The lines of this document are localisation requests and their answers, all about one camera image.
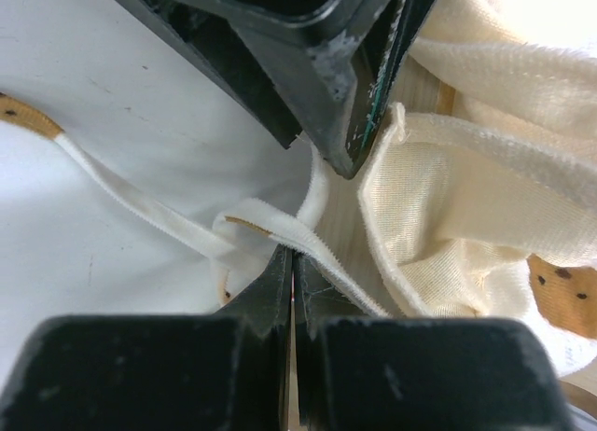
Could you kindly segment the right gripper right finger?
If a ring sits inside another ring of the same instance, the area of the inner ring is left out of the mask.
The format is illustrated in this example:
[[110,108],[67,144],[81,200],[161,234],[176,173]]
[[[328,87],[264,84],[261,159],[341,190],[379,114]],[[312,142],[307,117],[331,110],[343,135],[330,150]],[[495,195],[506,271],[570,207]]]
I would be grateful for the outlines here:
[[548,358],[505,319],[365,315],[293,261],[300,422],[311,430],[570,430]]

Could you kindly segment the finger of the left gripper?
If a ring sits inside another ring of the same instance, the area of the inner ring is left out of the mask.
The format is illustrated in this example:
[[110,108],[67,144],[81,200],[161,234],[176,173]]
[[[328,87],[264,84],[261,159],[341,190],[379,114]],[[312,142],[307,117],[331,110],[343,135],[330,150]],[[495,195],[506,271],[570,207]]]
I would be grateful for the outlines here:
[[353,56],[389,0],[115,0],[282,146],[305,133],[351,179]]
[[377,11],[353,56],[357,86],[347,132],[350,177],[356,176],[368,156],[397,73],[436,1],[389,0]]

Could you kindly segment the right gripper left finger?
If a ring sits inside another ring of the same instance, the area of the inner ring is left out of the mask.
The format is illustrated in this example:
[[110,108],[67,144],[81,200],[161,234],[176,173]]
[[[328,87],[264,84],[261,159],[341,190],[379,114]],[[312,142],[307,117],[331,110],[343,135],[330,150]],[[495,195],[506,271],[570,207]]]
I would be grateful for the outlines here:
[[197,315],[63,315],[25,342],[5,430],[284,430],[293,254]]

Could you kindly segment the large bear print cushion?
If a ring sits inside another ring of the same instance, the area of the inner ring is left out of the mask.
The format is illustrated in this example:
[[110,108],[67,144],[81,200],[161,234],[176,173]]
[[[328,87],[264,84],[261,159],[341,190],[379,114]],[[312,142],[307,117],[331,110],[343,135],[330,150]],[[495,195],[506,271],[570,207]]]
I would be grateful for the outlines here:
[[596,0],[439,0],[414,57],[453,104],[394,102],[351,205],[391,300],[523,322],[596,357]]

